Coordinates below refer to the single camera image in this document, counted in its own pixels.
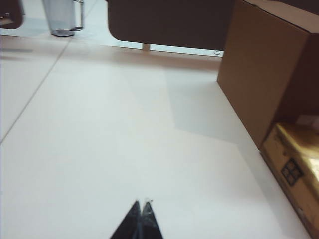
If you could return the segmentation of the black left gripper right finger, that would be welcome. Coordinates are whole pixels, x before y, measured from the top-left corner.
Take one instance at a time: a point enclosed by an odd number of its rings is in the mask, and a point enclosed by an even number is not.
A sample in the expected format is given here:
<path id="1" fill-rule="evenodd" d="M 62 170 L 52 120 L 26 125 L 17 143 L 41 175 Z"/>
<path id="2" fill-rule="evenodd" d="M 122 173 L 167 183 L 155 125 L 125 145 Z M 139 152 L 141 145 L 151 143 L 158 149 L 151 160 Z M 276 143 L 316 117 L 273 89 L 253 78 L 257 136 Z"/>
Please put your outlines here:
<path id="1" fill-rule="evenodd" d="M 150 201 L 143 207 L 141 215 L 141 238 L 142 239 L 163 239 L 159 225 Z"/>

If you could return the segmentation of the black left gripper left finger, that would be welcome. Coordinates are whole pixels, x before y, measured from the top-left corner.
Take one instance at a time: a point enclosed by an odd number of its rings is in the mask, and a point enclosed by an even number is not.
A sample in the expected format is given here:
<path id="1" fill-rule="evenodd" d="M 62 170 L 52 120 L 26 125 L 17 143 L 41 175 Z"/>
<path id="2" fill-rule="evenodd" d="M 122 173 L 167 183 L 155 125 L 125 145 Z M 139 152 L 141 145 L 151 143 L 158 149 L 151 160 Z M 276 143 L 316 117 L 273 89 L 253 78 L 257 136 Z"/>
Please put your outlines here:
<path id="1" fill-rule="evenodd" d="M 140 218 L 140 204 L 139 201 L 135 201 L 110 238 L 138 239 L 140 237 Z"/>

